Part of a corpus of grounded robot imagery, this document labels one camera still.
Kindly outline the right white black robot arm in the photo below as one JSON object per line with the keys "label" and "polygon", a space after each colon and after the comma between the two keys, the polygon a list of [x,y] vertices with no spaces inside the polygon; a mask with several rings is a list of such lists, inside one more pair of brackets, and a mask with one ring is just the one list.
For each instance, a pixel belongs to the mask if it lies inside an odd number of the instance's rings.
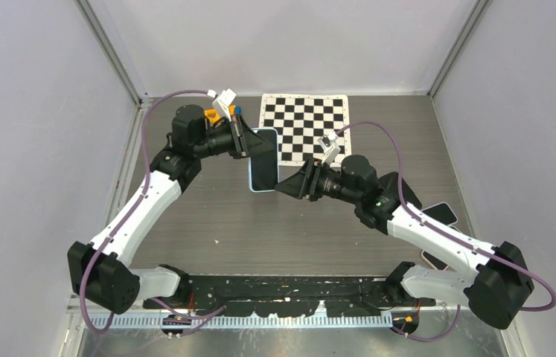
{"label": "right white black robot arm", "polygon": [[309,158],[275,189],[295,199],[314,202],[327,196],[353,204],[366,227],[411,243],[450,267],[436,271],[401,263],[388,276],[391,302],[446,301],[468,307],[491,327],[507,329],[534,291],[521,250],[507,241],[496,246],[474,239],[435,221],[418,209],[417,199],[403,204],[398,190],[407,186],[398,173],[378,176],[364,156],[349,155],[339,170]]}

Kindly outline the black white checkerboard mat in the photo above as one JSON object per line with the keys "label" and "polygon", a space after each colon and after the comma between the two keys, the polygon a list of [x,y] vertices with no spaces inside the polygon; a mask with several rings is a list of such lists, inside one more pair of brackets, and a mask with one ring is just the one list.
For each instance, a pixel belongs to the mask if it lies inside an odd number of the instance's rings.
{"label": "black white checkerboard mat", "polygon": [[258,126],[278,133],[278,163],[300,167],[309,157],[322,159],[323,135],[350,123],[348,96],[263,94]]}

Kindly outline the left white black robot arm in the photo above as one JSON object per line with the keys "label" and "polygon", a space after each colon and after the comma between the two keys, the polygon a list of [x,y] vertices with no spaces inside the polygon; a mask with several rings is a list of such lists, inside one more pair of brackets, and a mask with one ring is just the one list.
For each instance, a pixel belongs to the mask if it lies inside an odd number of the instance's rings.
{"label": "left white black robot arm", "polygon": [[198,176],[202,159],[220,154],[253,158],[278,150],[275,139],[250,128],[240,115],[210,123],[198,105],[176,110],[166,138],[118,215],[89,243],[75,242],[68,250],[71,283],[82,306],[91,301],[120,315],[137,300],[163,298],[173,308],[183,307],[191,296],[188,274],[169,265],[130,269],[138,247]]}

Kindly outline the phone with pink edge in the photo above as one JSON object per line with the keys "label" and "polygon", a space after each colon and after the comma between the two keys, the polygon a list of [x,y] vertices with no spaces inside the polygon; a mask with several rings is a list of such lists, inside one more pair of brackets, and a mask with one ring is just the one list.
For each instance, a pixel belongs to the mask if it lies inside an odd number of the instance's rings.
{"label": "phone with pink edge", "polygon": [[420,253],[421,259],[431,268],[437,269],[440,271],[446,271],[450,266],[443,262],[442,260],[438,259],[437,257],[433,256],[429,252],[423,250]]}

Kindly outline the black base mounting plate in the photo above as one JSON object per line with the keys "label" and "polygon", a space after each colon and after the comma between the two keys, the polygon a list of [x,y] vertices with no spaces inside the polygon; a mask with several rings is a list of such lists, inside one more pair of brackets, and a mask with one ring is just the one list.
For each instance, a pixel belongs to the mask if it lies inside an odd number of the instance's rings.
{"label": "black base mounting plate", "polygon": [[164,300],[173,309],[206,315],[222,307],[226,317],[368,317],[400,307],[431,307],[432,298],[410,297],[383,277],[189,275]]}

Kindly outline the black phone case far right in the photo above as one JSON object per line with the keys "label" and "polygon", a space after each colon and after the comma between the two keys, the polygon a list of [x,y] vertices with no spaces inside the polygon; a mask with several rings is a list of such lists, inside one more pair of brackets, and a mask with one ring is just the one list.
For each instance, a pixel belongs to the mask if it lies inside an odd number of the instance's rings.
{"label": "black phone case far right", "polygon": [[396,199],[398,202],[400,201],[400,196],[402,195],[406,203],[411,203],[418,210],[421,210],[423,208],[422,202],[404,178],[401,179],[402,194],[400,195],[398,190],[398,181],[398,172],[390,172],[379,177],[379,183],[382,185],[383,194]]}

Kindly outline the phone with white edge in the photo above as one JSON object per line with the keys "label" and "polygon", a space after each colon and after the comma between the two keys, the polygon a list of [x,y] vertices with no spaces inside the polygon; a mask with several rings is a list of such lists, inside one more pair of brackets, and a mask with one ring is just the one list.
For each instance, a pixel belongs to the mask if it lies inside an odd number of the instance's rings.
{"label": "phone with white edge", "polygon": [[443,225],[451,226],[458,222],[458,216],[447,202],[439,202],[423,208],[421,211]]}

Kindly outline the orange triangle toy block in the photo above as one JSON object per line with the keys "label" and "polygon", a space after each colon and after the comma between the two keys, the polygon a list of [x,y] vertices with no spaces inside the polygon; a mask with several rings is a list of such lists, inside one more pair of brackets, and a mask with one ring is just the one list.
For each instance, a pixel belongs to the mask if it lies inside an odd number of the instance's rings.
{"label": "orange triangle toy block", "polygon": [[[230,116],[238,115],[240,113],[241,113],[240,106],[235,106],[235,105],[229,106]],[[220,119],[220,115],[217,113],[215,109],[206,109],[204,111],[204,115],[206,116],[208,121],[212,124],[216,123]]]}

